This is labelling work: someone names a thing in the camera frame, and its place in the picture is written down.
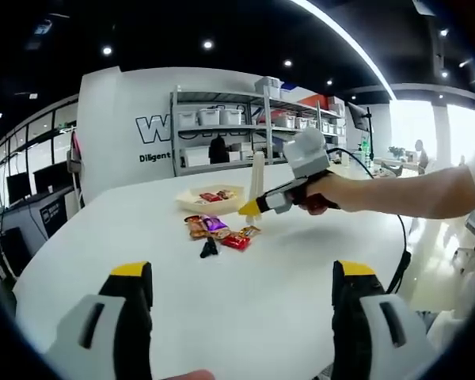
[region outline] human hand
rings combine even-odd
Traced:
[[[215,380],[215,376],[209,370],[194,370],[189,374],[182,374],[164,380]]]
[[[315,195],[321,194],[327,200],[336,203],[342,210],[359,211],[359,182],[330,173],[328,176],[309,184],[306,188],[306,200],[299,206],[311,215],[321,215],[327,206],[320,204]]]

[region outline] paper tray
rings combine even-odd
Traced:
[[[204,192],[216,194],[220,190],[231,190],[235,194],[235,197],[206,204],[196,203],[197,200],[201,199],[199,194]],[[242,186],[230,186],[228,184],[214,184],[204,188],[190,188],[186,192],[178,195],[176,202],[181,208],[200,215],[230,214],[238,211],[239,208],[245,204],[245,188]]]

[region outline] metal shelf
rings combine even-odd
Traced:
[[[204,103],[235,103],[264,106],[264,95],[261,93],[241,93],[241,92],[219,92],[219,91],[178,91],[177,103],[182,104],[204,104]],[[281,108],[287,111],[300,112],[307,116],[316,116],[317,109],[309,105],[285,101],[284,99],[269,98],[271,108]],[[342,117],[334,112],[320,110],[323,117],[328,119],[341,119]]]
[[[188,168],[180,168],[180,174],[182,176],[186,176],[189,174],[214,172],[216,170],[245,168],[248,166],[252,166],[252,164],[253,164],[253,161],[249,160],[249,161],[224,162],[222,164],[198,165],[198,166],[192,166]]]
[[[243,130],[264,130],[265,125],[195,125],[193,127],[180,129],[177,133],[197,132],[197,131],[243,131]]]
[[[287,128],[287,127],[271,127],[271,129],[278,132],[290,132],[290,133],[298,133],[302,131],[302,129],[294,129],[294,128]]]
[[[260,93],[240,93],[233,91],[178,91],[177,103],[235,103],[263,105],[264,95]]]
[[[192,106],[195,105],[210,105],[210,104],[236,104],[243,105],[243,115],[245,116],[245,122],[248,125],[205,125],[194,126],[189,128],[180,129],[177,117],[177,107]],[[265,124],[250,125],[252,123],[252,106],[263,107]],[[322,119],[339,119],[341,116],[334,112],[326,111],[320,108],[320,104],[317,103],[317,107],[310,107],[309,105],[299,104],[291,101],[285,101],[282,99],[270,98],[267,94],[261,93],[246,93],[237,91],[197,91],[197,90],[182,90],[177,86],[170,94],[170,111],[171,111],[171,128],[172,128],[172,148],[173,148],[173,164],[174,173],[176,176],[206,173],[215,170],[236,169],[243,168],[252,165],[252,161],[233,161],[223,164],[213,165],[200,165],[189,168],[181,167],[181,140],[180,135],[196,133],[198,131],[249,131],[245,134],[250,137],[253,144],[253,136],[256,135],[253,132],[261,131],[260,135],[266,139],[267,156],[266,163],[271,165],[274,163],[285,162],[284,159],[277,159],[272,157],[272,135],[274,132],[296,134],[300,132],[299,129],[285,128],[285,127],[273,127],[271,120],[271,111],[273,108],[282,109],[285,111],[295,112],[301,116],[312,116],[316,118],[317,125],[322,125]],[[336,136],[336,134],[324,133],[326,136]]]
[[[294,103],[292,101],[285,101],[283,99],[269,99],[269,104],[271,108],[281,108],[292,112],[300,112],[306,116],[316,116],[317,109],[315,107],[310,107],[309,105]],[[320,113],[322,117],[328,119],[341,119],[342,117],[334,112],[326,111],[324,109],[320,109]]]

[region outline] ceiling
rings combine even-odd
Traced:
[[[389,82],[442,84],[433,54],[444,25],[418,14],[411,0],[312,2],[354,36]],[[115,65],[238,70],[328,94],[378,84],[336,33],[288,0],[30,3],[5,3],[0,12],[0,136],[77,93],[83,74]],[[204,51],[205,39],[215,48]],[[105,45],[113,48],[109,57],[101,54]],[[451,34],[443,54],[450,70],[443,84],[472,90],[469,71],[458,68],[467,55]],[[292,67],[283,66],[285,59]],[[330,78],[333,85],[327,86]],[[38,98],[30,100],[30,93]]]

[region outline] purple candy wrapper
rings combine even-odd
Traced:
[[[215,232],[223,228],[229,228],[228,225],[215,216],[203,216],[203,223],[209,232]]]

